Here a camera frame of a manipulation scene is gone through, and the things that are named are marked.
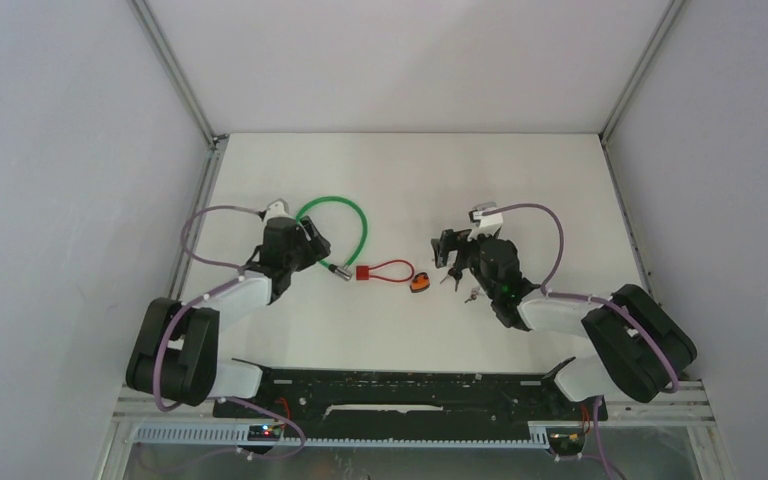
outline red wire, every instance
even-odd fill
[[[292,418],[290,418],[290,405],[287,403],[287,399],[284,397],[278,397],[275,402],[284,405],[284,413],[287,414],[287,420],[292,420]]]
[[[380,265],[376,265],[374,267],[369,267],[369,271],[371,272],[373,270],[377,270],[377,269],[379,269],[381,267],[386,267],[387,265],[392,265],[394,263],[404,263],[405,265],[410,267],[411,274],[408,275],[405,278],[402,278],[402,279],[380,277],[378,275],[369,275],[369,278],[375,278],[375,279],[378,279],[378,280],[384,280],[385,282],[392,282],[392,283],[405,283],[405,282],[410,282],[411,280],[413,280],[414,275],[416,275],[416,270],[413,268],[413,264],[410,263],[407,260],[402,260],[401,258],[397,258],[395,260],[390,260],[389,262],[384,262],[384,263],[382,263]]]
[[[584,404],[581,405],[581,429],[584,430],[585,424],[587,425],[587,430],[584,430],[583,435],[587,435],[590,433],[590,412],[587,410],[587,407],[584,406]]]

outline green cable lock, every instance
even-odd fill
[[[361,234],[360,234],[360,241],[358,242],[357,247],[355,247],[355,251],[352,252],[352,254],[349,256],[348,260],[346,260],[346,263],[343,265],[343,267],[328,263],[325,260],[320,260],[319,264],[323,267],[327,268],[331,273],[337,275],[338,277],[342,278],[343,280],[349,281],[352,278],[351,272],[349,272],[348,269],[344,267],[348,267],[351,264],[357,260],[357,257],[360,255],[360,252],[363,250],[363,246],[366,244],[366,236],[369,232],[369,224],[366,221],[366,215],[364,215],[363,210],[356,204],[355,202],[349,200],[346,197],[340,197],[336,195],[329,195],[325,197],[319,197],[315,198],[309,202],[307,202],[301,210],[299,210],[299,213],[296,214],[296,220],[301,220],[302,217],[310,210],[311,208],[322,204],[322,203],[342,203],[344,205],[348,205],[349,207],[354,210],[358,216],[360,217],[360,224],[361,224]]]

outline white wall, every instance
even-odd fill
[[[127,2],[0,1],[0,480],[91,476],[205,154]]]
[[[768,478],[768,2],[690,2],[609,151],[738,474]]]
[[[669,2],[151,3],[220,133],[597,133]]]

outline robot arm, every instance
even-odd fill
[[[484,213],[495,209],[494,203],[479,205],[469,213],[471,230],[444,230],[439,239],[432,240],[436,266],[447,266],[455,253],[449,276],[457,282],[462,271],[469,269],[505,327],[556,331],[593,343],[598,356],[568,359],[544,381],[560,390],[566,400],[581,402],[619,389],[639,402],[650,402],[670,378],[640,332],[605,306],[607,300],[599,299],[603,305],[598,305],[584,295],[557,298],[525,278],[516,246],[499,238],[502,214]],[[627,309],[675,371],[682,371],[696,358],[690,338],[640,287],[623,286],[611,295],[609,303]]]
[[[287,214],[283,200],[260,212],[265,222],[263,243],[240,270],[228,288],[207,296],[199,308],[184,313],[171,340],[183,338],[180,348],[168,348],[160,376],[161,396],[187,405],[198,405],[211,396],[250,398],[257,393],[261,370],[240,361],[217,362],[219,333],[258,308],[278,300],[290,287],[294,272],[300,272],[331,253],[308,217],[300,222]],[[146,310],[126,372],[126,383],[152,393],[158,351],[166,348],[162,338],[170,322],[183,308],[181,302],[157,298]]]

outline metal frame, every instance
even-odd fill
[[[661,16],[661,20],[658,22],[658,26],[655,27],[655,31],[652,32],[649,42],[646,43],[646,48],[643,49],[640,59],[634,66],[634,71],[631,73],[631,76],[623,87],[622,93],[620,93],[617,102],[614,104],[614,108],[611,109],[611,114],[608,115],[608,120],[602,128],[602,132],[599,134],[603,145],[607,145],[611,140],[614,130],[616,130],[623,114],[625,114],[634,93],[637,91],[638,87],[640,87],[646,72],[648,72],[649,68],[652,66],[655,56],[658,54],[658,51],[660,51],[667,34],[673,29],[676,20],[681,12],[684,11],[684,7],[687,6],[688,3],[689,0],[670,0],[670,4],[667,5],[667,9]]]
[[[228,147],[227,137],[217,139],[216,145],[208,151],[208,158],[204,164],[204,170],[201,174],[196,198],[193,206],[190,208],[188,217],[192,217],[197,211],[205,208],[213,195],[213,187],[216,185],[216,177],[219,175],[219,168],[222,166],[222,158],[225,156],[225,149]],[[196,219],[193,222],[193,228],[190,230],[187,238],[187,247],[194,249],[201,234],[201,226],[204,223],[204,217]],[[172,270],[172,277],[169,281],[168,295],[170,298],[180,299],[186,283],[187,274],[190,271],[192,261],[190,257],[184,255],[184,250],[178,252],[178,260]]]
[[[606,399],[609,419],[605,428],[686,427],[695,454],[701,480],[733,480],[731,467],[722,448],[714,415],[708,403],[702,382],[682,382],[675,394],[661,394],[651,403],[640,404],[623,394],[609,395]],[[212,402],[197,407],[182,406],[171,413],[162,413],[153,398],[145,393],[123,388],[113,413],[111,426],[105,439],[96,480],[120,480],[126,473],[131,448],[136,440],[143,443],[171,443],[203,445],[230,445],[225,440],[204,440],[191,432],[205,432],[217,437],[237,432],[240,425],[260,423],[252,419],[213,418]],[[545,433],[546,428],[576,428],[578,422],[529,422],[532,431]],[[160,430],[151,438],[141,429]],[[288,441],[282,444],[292,445]],[[483,444],[424,444],[422,442],[364,442],[349,439],[310,439],[312,447],[410,447],[410,448],[541,448],[539,442],[483,443]]]
[[[205,162],[196,199],[191,209],[192,214],[204,208],[210,200],[222,157],[227,147],[227,135],[217,137],[211,128],[178,60],[169,46],[168,40],[158,25],[148,0],[128,1],[152,47],[155,49],[161,64],[169,75],[170,81],[180,95],[184,106],[196,122],[209,147],[208,159]],[[665,38],[674,27],[676,20],[683,12],[687,3],[687,0],[670,1],[600,133],[605,159],[614,184],[617,201],[623,212],[623,219],[629,241],[634,250],[641,281],[647,290],[653,294],[652,285],[650,284],[650,272],[643,264],[642,254],[611,165],[607,145],[631,99],[650,69]],[[193,231],[187,239],[190,246],[194,246],[197,242],[201,225],[201,220],[197,221],[194,225]],[[170,280],[169,294],[173,298],[180,298],[189,267],[190,261],[182,251],[179,254]],[[693,446],[701,480],[733,480],[734,474],[717,430],[704,386],[701,382],[682,382],[681,388],[678,393],[673,395],[659,395],[649,404],[634,402],[624,395],[608,396],[606,403],[609,420],[603,422],[603,426],[607,428],[686,427]],[[146,422],[152,425],[179,425],[181,427],[197,425],[200,426],[199,429],[211,430],[211,427],[224,427],[227,429],[229,426],[234,429],[240,424],[253,421],[254,419],[231,420],[213,418],[212,404],[210,403],[205,403],[198,407],[184,406],[173,413],[164,414],[156,409],[150,396],[123,388],[104,440],[94,478],[96,480],[120,480],[125,476],[135,435],[137,435],[141,427],[146,425]],[[576,427],[578,424],[577,422],[530,422],[529,425],[538,431],[545,431],[545,428]],[[318,440],[323,446],[359,446],[350,442],[333,439],[313,439],[312,443],[316,444]]]
[[[216,133],[214,133],[213,128],[211,128],[210,123],[207,121],[207,116],[205,116],[198,100],[196,100],[195,93],[193,93],[193,89],[190,87],[189,82],[187,82],[183,69],[181,69],[181,64],[178,63],[178,59],[172,53],[172,47],[169,46],[169,41],[163,34],[163,30],[160,29],[160,25],[157,23],[157,18],[155,18],[148,1],[128,0],[128,2],[131,4],[134,15],[143,27],[143,31],[145,31],[151,46],[154,48],[155,53],[157,53],[160,63],[163,65],[166,73],[169,74],[172,86],[175,87],[190,116],[195,120],[208,147],[215,147]]]

